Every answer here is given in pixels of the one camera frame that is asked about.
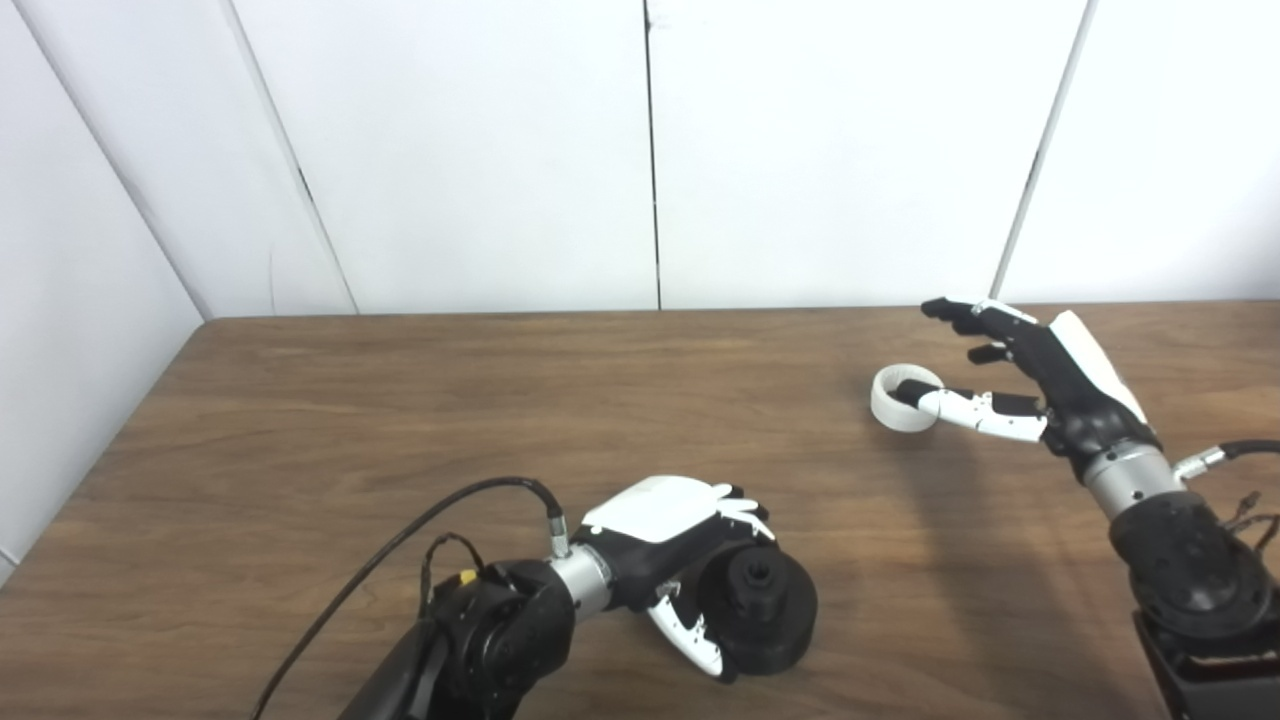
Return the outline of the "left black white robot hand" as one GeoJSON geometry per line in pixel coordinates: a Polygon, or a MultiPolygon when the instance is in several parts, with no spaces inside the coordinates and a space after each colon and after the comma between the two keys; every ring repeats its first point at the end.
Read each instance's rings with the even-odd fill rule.
{"type": "Polygon", "coordinates": [[[694,666],[722,684],[740,670],[682,579],[721,550],[778,546],[768,511],[739,486],[648,477],[589,510],[553,562],[576,623],[626,609],[644,612],[694,666]]]}

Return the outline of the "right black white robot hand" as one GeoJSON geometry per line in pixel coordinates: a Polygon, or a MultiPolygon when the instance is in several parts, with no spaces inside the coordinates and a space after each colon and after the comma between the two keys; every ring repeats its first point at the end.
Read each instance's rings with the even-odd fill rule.
{"type": "Polygon", "coordinates": [[[1121,445],[1164,446],[1146,413],[1096,337],[1073,311],[1042,324],[993,299],[938,297],[922,313],[948,323],[956,334],[984,336],[969,351],[975,365],[1011,363],[1039,388],[1046,410],[1039,441],[1066,460],[1078,480],[1100,455],[1121,445]]]}

